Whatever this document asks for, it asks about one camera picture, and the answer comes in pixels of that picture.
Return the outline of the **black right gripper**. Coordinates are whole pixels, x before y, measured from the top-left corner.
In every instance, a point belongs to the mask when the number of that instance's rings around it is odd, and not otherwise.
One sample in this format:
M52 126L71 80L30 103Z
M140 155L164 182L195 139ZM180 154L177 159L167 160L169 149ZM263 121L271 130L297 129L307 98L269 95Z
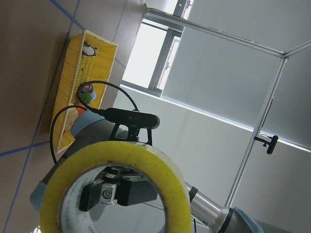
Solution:
M98 204L131 206L157 199L157 191L139 173L122 166L107 166L85 185L79 210L87 212Z

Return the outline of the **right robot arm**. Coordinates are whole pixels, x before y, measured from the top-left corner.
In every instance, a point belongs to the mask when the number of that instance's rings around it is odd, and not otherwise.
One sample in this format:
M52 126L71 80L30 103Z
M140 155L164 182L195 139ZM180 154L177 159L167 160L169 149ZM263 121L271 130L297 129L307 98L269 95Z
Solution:
M44 233L95 233L109 205L131 206L161 198L164 233L188 233L191 217L213 233L260 233L239 208L221 207L186 183L176 165L152 145L158 116L116 108L85 111L70 132L74 141L30 196Z

